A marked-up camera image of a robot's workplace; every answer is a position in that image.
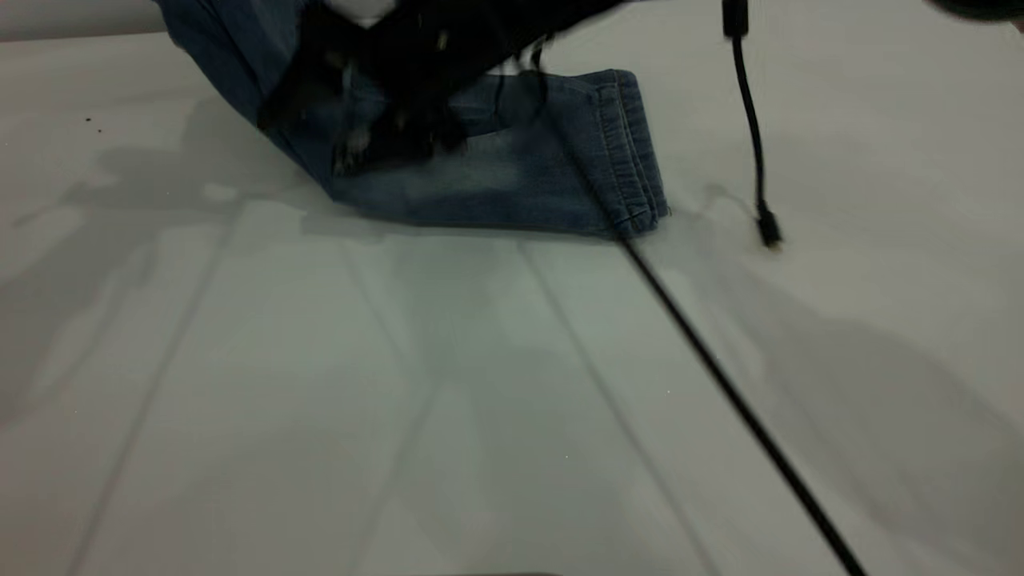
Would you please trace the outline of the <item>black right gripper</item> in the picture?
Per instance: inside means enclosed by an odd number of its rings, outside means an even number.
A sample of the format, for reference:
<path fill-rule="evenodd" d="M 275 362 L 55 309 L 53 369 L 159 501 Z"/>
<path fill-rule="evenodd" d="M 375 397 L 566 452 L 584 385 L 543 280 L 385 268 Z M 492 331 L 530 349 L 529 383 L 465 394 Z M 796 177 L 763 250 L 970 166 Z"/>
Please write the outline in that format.
<path fill-rule="evenodd" d="M 304 42 L 258 110 L 271 132 L 344 94 L 356 70 L 392 102 L 442 102 L 507 61 L 513 52 L 511 1 L 406 1 L 364 26 L 317 5 L 317 42 Z M 334 174 L 368 174 L 457 152 L 468 136 L 447 112 L 386 112 L 352 129 L 334 149 Z"/>

